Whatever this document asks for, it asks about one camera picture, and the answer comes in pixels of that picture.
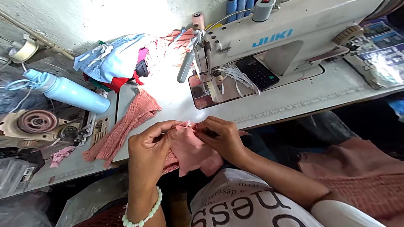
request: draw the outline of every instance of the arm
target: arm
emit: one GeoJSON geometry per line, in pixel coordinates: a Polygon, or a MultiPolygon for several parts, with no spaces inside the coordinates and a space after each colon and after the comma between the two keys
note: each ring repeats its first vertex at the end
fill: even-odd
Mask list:
{"type": "MultiPolygon", "coordinates": [[[[156,183],[163,171],[172,133],[162,136],[164,130],[180,124],[178,121],[159,122],[128,140],[129,195],[127,218],[132,223],[144,220],[157,201],[156,183]]],[[[166,226],[161,206],[144,227],[166,226]]]]}
{"type": "Polygon", "coordinates": [[[337,198],[337,195],[330,192],[322,183],[246,148],[233,122],[209,116],[197,125],[195,135],[213,147],[224,159],[242,170],[257,175],[307,210],[320,200],[337,198]],[[207,128],[219,136],[215,138],[207,136],[203,133],[207,128]]]}

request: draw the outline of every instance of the fabric sleeve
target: fabric sleeve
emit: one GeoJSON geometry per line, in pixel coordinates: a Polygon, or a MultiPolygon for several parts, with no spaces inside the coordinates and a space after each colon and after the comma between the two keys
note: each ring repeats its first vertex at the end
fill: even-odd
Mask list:
{"type": "Polygon", "coordinates": [[[311,214],[324,227],[385,227],[359,209],[336,200],[323,200],[316,203],[311,214]]]}

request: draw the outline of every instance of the sewing machine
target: sewing machine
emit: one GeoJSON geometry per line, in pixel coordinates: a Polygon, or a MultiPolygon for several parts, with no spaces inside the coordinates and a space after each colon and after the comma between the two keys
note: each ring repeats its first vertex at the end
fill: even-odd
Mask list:
{"type": "MultiPolygon", "coordinates": [[[[259,0],[257,4],[260,2],[274,4],[274,0],[259,0]]],[[[194,48],[196,76],[189,78],[196,107],[202,109],[240,98],[234,92],[234,80],[224,80],[226,92],[220,91],[217,69],[247,56],[254,56],[280,78],[276,86],[268,89],[324,73],[320,63],[349,52],[346,44],[362,34],[358,24],[383,4],[386,1],[290,0],[265,21],[254,21],[256,10],[207,31],[194,48]]],[[[244,95],[255,94],[242,84],[239,87],[244,95]]]]}

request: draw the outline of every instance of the white t-shirt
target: white t-shirt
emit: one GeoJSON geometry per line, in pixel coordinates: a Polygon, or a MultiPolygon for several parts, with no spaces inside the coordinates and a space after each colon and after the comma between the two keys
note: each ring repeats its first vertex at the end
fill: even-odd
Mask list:
{"type": "Polygon", "coordinates": [[[191,227],[384,227],[335,200],[316,203],[311,213],[248,172],[224,169],[191,202],[191,227]]]}

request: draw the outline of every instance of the white wall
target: white wall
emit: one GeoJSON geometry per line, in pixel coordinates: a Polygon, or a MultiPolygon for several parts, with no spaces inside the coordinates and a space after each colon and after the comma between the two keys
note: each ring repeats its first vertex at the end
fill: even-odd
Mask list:
{"type": "MultiPolygon", "coordinates": [[[[206,25],[225,16],[225,0],[2,0],[0,8],[76,55],[96,46],[98,40],[133,33],[164,36],[173,29],[190,27],[191,15],[197,11],[205,14],[206,25]]],[[[0,35],[22,39],[20,29],[2,20],[0,35]]],[[[0,45],[9,46],[3,40],[0,45]]],[[[5,53],[0,48],[0,55],[5,53]]],[[[64,56],[46,61],[81,77],[64,56]]],[[[43,63],[33,65],[48,67],[43,63]]]]}

